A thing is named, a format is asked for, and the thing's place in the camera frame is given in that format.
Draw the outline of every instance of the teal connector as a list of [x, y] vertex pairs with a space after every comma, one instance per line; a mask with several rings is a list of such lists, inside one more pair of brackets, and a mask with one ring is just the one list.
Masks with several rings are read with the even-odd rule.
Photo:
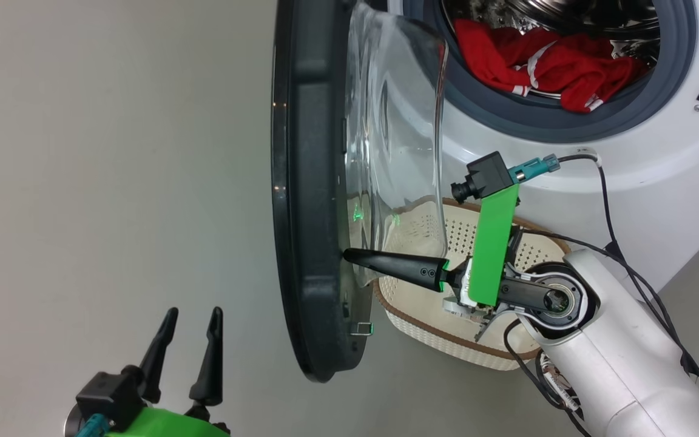
[[535, 160], [527, 161], [526, 163], [508, 169], [508, 174], [514, 183], [522, 183], [526, 180], [531, 180], [533, 177], [540, 176], [546, 172], [558, 171], [560, 169], [560, 161], [554, 155], [548, 155]]

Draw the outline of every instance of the beige woven basket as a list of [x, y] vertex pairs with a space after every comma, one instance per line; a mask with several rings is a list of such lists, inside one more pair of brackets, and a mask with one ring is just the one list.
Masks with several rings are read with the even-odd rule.
[[[423, 232], [412, 224], [432, 222], [426, 209], [413, 208], [400, 213], [401, 240], [415, 243], [417, 235]], [[447, 258], [451, 265], [465, 260], [474, 244], [476, 224], [480, 207], [478, 205], [458, 205], [452, 199], [444, 199], [444, 218], [447, 224]], [[515, 219], [517, 225], [541, 229], [530, 222]], [[516, 257], [516, 268], [523, 271], [532, 265], [545, 261], [562, 260], [569, 252], [568, 246], [560, 241], [540, 235], [525, 234]], [[474, 321], [448, 313], [442, 309], [442, 300], [447, 293], [433, 293], [425, 288], [411, 285], [394, 277], [381, 277], [372, 282], [374, 295], [385, 307], [388, 318], [401, 332], [415, 338], [431, 348], [450, 354], [458, 359], [483, 365], [495, 370], [514, 370], [519, 365], [503, 345], [503, 331], [516, 319], [513, 314], [500, 316], [487, 327], [480, 343], [474, 341], [479, 325]], [[522, 359], [533, 359], [538, 353], [538, 344], [527, 334], [524, 327], [516, 327], [510, 333], [510, 345]]]

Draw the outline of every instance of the laundry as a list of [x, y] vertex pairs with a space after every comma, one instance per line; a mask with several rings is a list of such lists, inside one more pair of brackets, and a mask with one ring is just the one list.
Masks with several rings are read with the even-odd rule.
[[609, 39], [585, 33], [561, 36], [544, 28], [522, 34], [457, 19], [455, 34], [466, 66], [482, 83], [527, 96], [530, 89], [559, 92], [564, 109], [590, 113], [646, 74], [636, 58], [612, 58]]

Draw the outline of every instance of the gray floor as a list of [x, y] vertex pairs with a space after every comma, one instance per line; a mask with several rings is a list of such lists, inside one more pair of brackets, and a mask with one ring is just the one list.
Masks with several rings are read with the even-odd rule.
[[[274, 0], [0, 1], [0, 436], [58, 435], [96, 372], [180, 321], [163, 401], [189, 407], [206, 319], [227, 316], [236, 435], [576, 435], [521, 373], [397, 332], [361, 366], [297, 368], [269, 186]], [[699, 255], [666, 290], [699, 357]]]

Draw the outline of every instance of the washing machine door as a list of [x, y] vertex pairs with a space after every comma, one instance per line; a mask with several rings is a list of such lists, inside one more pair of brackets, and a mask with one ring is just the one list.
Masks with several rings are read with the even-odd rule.
[[[373, 333], [377, 274], [342, 260], [344, 249], [446, 254], [439, 191], [446, 59], [437, 34], [373, 5], [280, 0], [275, 246], [289, 337], [314, 381], [355, 368]], [[411, 122], [423, 119], [430, 122]]]

